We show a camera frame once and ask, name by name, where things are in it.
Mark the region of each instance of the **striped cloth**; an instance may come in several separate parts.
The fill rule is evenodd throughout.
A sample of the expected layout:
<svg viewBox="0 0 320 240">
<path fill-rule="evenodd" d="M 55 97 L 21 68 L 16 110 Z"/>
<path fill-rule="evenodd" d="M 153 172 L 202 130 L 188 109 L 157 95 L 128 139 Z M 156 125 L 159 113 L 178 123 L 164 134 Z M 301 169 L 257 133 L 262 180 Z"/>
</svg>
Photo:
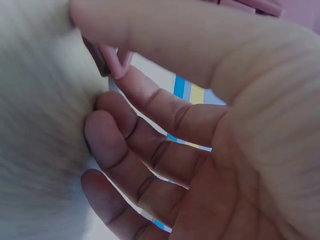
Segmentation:
<svg viewBox="0 0 320 240">
<path fill-rule="evenodd" d="M 210 89 L 200 88 L 179 76 L 175 77 L 173 94 L 181 99 L 189 101 L 192 104 L 216 104 L 216 105 L 225 104 L 218 97 L 216 97 Z M 193 146 L 195 148 L 211 151 L 211 148 L 199 146 L 190 142 L 185 142 L 183 140 L 177 139 L 175 136 L 172 136 L 169 133 L 167 133 L 167 136 L 175 142 Z M 171 229 L 169 227 L 167 227 L 157 219 L 153 218 L 152 221 L 159 228 L 167 232 L 171 232 Z"/>
</svg>

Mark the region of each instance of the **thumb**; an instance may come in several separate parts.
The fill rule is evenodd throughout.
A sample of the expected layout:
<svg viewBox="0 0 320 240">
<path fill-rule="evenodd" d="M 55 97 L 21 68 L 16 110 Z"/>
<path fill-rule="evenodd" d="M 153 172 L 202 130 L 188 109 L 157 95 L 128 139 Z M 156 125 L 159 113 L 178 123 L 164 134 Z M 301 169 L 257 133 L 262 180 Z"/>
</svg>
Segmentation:
<svg viewBox="0 0 320 240">
<path fill-rule="evenodd" d="M 319 41 L 273 17 L 195 0 L 72 0 L 70 14 L 88 39 L 137 52 L 228 104 Z"/>
</svg>

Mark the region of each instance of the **yellow stripe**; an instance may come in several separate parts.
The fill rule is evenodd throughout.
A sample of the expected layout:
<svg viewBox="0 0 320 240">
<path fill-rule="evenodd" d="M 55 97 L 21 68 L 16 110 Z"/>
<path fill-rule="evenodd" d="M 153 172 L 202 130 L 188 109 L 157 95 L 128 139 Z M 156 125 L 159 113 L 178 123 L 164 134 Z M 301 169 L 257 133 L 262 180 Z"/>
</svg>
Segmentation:
<svg viewBox="0 0 320 240">
<path fill-rule="evenodd" d="M 205 90 L 197 85 L 191 85 L 190 103 L 203 104 L 205 101 Z"/>
<path fill-rule="evenodd" d="M 185 142 L 185 145 L 188 145 L 188 146 L 191 146 L 191 147 L 194 147 L 194 148 L 196 148 L 196 149 L 198 149 L 199 148 L 199 146 L 197 145 L 197 144 L 194 144 L 194 143 L 191 143 L 191 142 Z"/>
</svg>

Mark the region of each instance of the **finger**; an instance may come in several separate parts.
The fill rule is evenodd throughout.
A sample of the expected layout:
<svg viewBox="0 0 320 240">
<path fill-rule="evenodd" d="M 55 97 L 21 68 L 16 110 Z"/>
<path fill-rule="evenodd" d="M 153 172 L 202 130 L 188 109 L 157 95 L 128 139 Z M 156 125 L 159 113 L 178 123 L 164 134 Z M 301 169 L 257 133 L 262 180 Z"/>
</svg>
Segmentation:
<svg viewBox="0 0 320 240">
<path fill-rule="evenodd" d="M 159 88 L 134 67 L 116 84 L 139 111 L 165 131 L 204 147 L 211 147 L 216 127 L 228 110 L 224 105 L 192 105 Z"/>
<path fill-rule="evenodd" d="M 138 214 L 101 172 L 86 171 L 81 185 L 95 213 L 119 239 L 169 239 L 168 232 Z"/>
<path fill-rule="evenodd" d="M 228 104 L 301 38 L 287 22 L 195 0 L 73 0 L 70 12 L 89 39 L 140 53 Z"/>
<path fill-rule="evenodd" d="M 108 111 L 116 121 L 129 148 L 144 163 L 162 177 L 186 188 L 208 157 L 208 152 L 170 141 L 156 131 L 129 106 L 123 96 L 106 92 L 96 103 L 99 110 Z"/>
<path fill-rule="evenodd" d="M 138 207 L 172 227 L 187 190 L 163 181 L 132 152 L 106 111 L 92 113 L 84 133 L 100 168 Z"/>
</svg>

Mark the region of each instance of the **pet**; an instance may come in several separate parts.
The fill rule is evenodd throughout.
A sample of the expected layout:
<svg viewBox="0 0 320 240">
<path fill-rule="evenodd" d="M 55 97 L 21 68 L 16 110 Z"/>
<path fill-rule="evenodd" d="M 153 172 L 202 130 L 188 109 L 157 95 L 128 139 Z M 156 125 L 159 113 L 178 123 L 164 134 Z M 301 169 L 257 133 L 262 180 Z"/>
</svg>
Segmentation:
<svg viewBox="0 0 320 240">
<path fill-rule="evenodd" d="M 113 239 L 80 185 L 107 90 L 68 0 L 0 1 L 0 240 Z"/>
</svg>

